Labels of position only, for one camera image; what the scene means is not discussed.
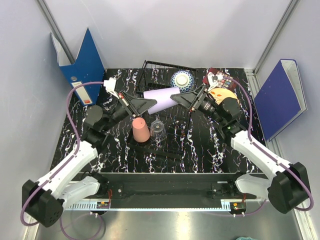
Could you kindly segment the lavender cup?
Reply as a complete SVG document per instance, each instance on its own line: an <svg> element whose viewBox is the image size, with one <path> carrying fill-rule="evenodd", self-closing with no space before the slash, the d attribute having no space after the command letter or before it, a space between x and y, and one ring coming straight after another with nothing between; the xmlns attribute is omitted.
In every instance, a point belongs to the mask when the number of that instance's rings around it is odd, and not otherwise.
<svg viewBox="0 0 320 240"><path fill-rule="evenodd" d="M152 106L147 112L152 115L162 110L176 106L178 103L171 99L172 95L180 93L179 87L170 87L156 90L148 90L143 92L145 99L156 100L157 103Z"/></svg>

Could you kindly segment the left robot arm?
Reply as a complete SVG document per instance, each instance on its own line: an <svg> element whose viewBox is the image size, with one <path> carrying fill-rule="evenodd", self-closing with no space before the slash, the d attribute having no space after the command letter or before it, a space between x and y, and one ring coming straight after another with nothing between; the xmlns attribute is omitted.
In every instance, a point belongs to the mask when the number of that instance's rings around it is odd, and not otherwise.
<svg viewBox="0 0 320 240"><path fill-rule="evenodd" d="M77 138L75 149L46 175L37 181L28 180L23 184L22 212L48 228L59 220L64 210L76 202L89 196L103 198L107 195L108 179L97 172L88 174L74 184L70 182L106 149L111 138L107 132L109 129L128 116L141 116L156 104L155 99L120 92L117 104L110 111L98 105L90 106L86 112L84 131Z"/></svg>

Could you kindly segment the beige bird plate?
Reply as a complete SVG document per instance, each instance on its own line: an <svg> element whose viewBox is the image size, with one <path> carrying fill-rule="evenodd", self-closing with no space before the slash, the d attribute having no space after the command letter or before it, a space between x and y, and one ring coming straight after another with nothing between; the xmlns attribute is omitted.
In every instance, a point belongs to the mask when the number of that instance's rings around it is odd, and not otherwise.
<svg viewBox="0 0 320 240"><path fill-rule="evenodd" d="M238 101L237 95L229 89L226 88L213 88L210 92L211 96L215 99L216 103L219 105L226 98L236 99Z"/></svg>

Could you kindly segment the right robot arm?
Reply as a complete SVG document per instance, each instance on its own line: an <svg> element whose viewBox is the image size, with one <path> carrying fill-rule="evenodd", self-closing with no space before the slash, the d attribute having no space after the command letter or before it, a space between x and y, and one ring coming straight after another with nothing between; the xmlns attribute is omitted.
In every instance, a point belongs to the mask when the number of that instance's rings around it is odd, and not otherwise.
<svg viewBox="0 0 320 240"><path fill-rule="evenodd" d="M217 122L215 131L224 143L254 163L265 178L241 174L227 185L228 195L239 198L250 194L268 200L280 213L298 209L305 200L314 205L306 167L300 162L291 163L257 141L238 117L241 113L236 97L208 91L206 85L196 90L171 95L171 99L190 112L196 110Z"/></svg>

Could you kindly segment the clear glass cup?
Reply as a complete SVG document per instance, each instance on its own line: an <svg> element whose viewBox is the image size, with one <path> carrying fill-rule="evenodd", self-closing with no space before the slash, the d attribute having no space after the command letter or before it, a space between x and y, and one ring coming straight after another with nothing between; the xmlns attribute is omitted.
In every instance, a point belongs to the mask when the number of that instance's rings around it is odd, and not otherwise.
<svg viewBox="0 0 320 240"><path fill-rule="evenodd" d="M165 125L160 120L155 120L150 125L150 137L156 143L160 143L167 138Z"/></svg>

